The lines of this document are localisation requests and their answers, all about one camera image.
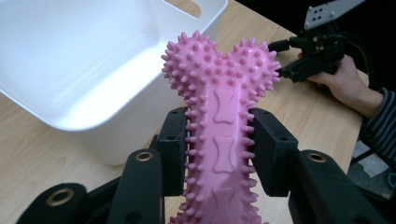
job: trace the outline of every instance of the table surface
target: table surface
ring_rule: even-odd
[[[224,11],[218,51],[232,51],[241,38],[271,43],[294,36],[234,0]],[[281,52],[281,64],[297,60],[298,49]],[[273,113],[299,140],[299,149],[322,151],[347,171],[361,126],[361,116],[337,102],[329,92],[309,82],[281,78],[258,107]],[[88,191],[121,175],[123,166],[107,166],[59,135],[30,113],[0,94],[0,223],[15,223],[44,190],[60,183],[77,182]],[[260,195],[254,204],[262,221],[292,223],[288,198]],[[174,216],[183,197],[165,198],[166,220]]]

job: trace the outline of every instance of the striped sleeve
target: striped sleeve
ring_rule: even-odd
[[[396,171],[396,93],[385,88],[379,92],[384,101],[372,118],[363,120],[361,141]]]

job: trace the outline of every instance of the bone-shaped toy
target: bone-shaped toy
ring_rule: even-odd
[[[254,154],[248,147],[254,141],[248,126],[254,116],[248,113],[265,91],[279,81],[276,52],[254,38],[241,40],[233,52],[216,52],[216,43],[196,31],[182,33],[178,42],[169,42],[163,72],[171,88],[184,97],[189,108],[186,127],[188,169],[186,197],[171,223],[262,223],[250,191],[257,181],[248,163]]]

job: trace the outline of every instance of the embossed pattern on toy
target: embossed pattern on toy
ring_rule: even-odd
[[[257,181],[249,177],[255,169],[248,163],[254,158],[248,110],[279,81],[275,56],[254,38],[224,55],[198,31],[168,43],[163,72],[184,97],[190,121],[186,202],[171,223],[262,223],[252,205],[258,195],[250,191]]]

